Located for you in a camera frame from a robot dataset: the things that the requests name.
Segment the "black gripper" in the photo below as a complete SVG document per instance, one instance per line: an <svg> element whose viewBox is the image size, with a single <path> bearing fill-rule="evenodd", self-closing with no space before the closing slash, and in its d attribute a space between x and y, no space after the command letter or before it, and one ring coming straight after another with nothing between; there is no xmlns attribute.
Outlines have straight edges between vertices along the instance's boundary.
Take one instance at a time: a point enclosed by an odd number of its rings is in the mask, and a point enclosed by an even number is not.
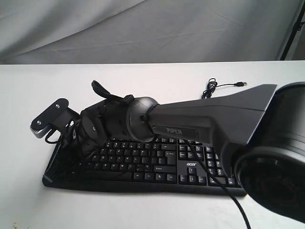
<svg viewBox="0 0 305 229"><path fill-rule="evenodd" d="M63 119L58 126L60 149L50 158L42 176L44 183L52 183L56 177L86 160L95 151L95 143L85 134L80 119Z"/></svg>

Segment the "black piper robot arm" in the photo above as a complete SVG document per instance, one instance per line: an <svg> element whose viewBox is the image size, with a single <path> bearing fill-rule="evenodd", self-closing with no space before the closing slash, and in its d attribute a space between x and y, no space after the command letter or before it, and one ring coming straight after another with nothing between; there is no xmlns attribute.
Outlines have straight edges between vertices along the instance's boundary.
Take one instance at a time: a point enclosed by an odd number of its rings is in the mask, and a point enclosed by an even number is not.
<svg viewBox="0 0 305 229"><path fill-rule="evenodd" d="M223 97L158 104L102 97L80 114L66 99L45 112L60 132L42 182L115 193L249 195L305 220L305 85L263 84Z"/></svg>

